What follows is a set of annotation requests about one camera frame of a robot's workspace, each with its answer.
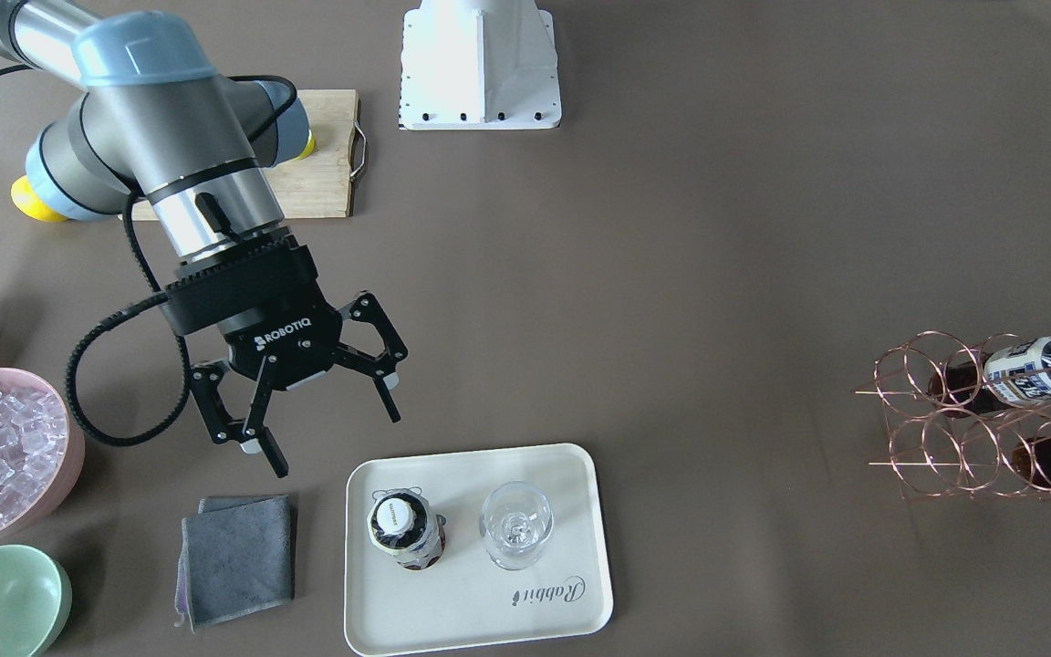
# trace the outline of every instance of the pink bowl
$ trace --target pink bowl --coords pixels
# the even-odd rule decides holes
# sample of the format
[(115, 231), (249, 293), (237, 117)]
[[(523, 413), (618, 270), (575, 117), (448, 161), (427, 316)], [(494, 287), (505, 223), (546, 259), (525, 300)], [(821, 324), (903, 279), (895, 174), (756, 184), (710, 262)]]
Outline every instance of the pink bowl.
[(51, 480), (46, 484), (46, 490), (38, 496), (29, 507), (13, 518), (3, 518), (0, 527), (0, 537), (8, 536), (18, 532), (19, 529), (29, 528), (35, 521), (43, 516), (49, 515), (63, 498), (71, 492), (76, 479), (80, 477), (80, 469), (84, 465), (84, 435), (80, 426), (71, 420), (71, 415), (67, 412), (67, 404), (63, 401), (63, 395), (59, 394), (50, 384), (47, 384), (37, 374), (32, 374), (25, 370), (14, 370), (11, 367), (0, 367), (0, 387), (3, 388), (35, 388), (39, 391), (54, 392), (59, 396), (63, 407), (63, 415), (67, 419), (67, 444), (64, 446), (63, 457), (56, 466)]

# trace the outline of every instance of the mint green bowl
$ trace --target mint green bowl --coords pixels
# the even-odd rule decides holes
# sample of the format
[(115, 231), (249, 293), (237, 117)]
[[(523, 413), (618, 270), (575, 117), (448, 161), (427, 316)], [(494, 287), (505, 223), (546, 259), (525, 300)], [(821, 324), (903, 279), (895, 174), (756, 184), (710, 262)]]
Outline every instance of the mint green bowl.
[(30, 657), (51, 644), (71, 609), (67, 574), (42, 550), (0, 545), (0, 657)]

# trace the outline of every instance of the glass cup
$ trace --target glass cup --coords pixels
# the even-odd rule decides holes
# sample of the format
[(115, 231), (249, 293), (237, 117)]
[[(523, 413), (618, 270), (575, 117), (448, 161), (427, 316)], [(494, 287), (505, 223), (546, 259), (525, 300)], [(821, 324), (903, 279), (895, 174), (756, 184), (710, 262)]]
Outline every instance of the glass cup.
[(479, 528), (480, 541), (493, 562), (506, 571), (520, 571), (542, 556), (542, 547), (554, 532), (554, 512), (534, 484), (510, 481), (486, 498)]

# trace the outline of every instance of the bottle rack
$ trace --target bottle rack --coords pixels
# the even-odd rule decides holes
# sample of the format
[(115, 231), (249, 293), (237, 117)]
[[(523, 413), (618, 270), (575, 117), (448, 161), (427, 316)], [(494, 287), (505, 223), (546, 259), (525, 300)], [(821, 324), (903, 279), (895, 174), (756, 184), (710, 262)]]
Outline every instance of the bottle rack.
[(927, 392), (934, 377), (946, 382), (950, 367), (970, 363), (978, 373), (987, 354), (1023, 342), (1025, 337), (1004, 333), (968, 345), (948, 333), (926, 331), (874, 362), (873, 382), (856, 391), (882, 401), (888, 457), (871, 466), (892, 469), (904, 498), (1051, 499), (1051, 479), (1042, 470), (1033, 445), (1035, 438), (1051, 437), (1051, 401), (981, 416), (965, 406), (985, 386), (983, 377), (943, 395), (957, 404)]

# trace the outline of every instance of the robotic arm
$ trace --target robotic arm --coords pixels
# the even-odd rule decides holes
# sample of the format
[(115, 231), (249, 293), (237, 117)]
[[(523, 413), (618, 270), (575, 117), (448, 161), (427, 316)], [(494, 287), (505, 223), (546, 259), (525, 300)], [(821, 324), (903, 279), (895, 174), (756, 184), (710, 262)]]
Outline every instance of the robotic arm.
[[(213, 69), (191, 28), (160, 12), (100, 18), (67, 0), (0, 0), (0, 55), (83, 88), (62, 121), (30, 147), (13, 196), (37, 219), (111, 219), (145, 198), (180, 259), (158, 296), (179, 336), (217, 325), (229, 356), (191, 367), (191, 391), (210, 437), (287, 461), (264, 425), (272, 391), (339, 365), (372, 378), (393, 422), (391, 388), (408, 355), (375, 296), (333, 308), (309, 250), (281, 224), (263, 176), (309, 149), (308, 118), (286, 80), (230, 80)], [(384, 352), (339, 342), (343, 322), (374, 326)], [(255, 383), (245, 417), (218, 394), (228, 371)], [(69, 396), (74, 377), (69, 377)], [(88, 433), (100, 437), (80, 419)]]

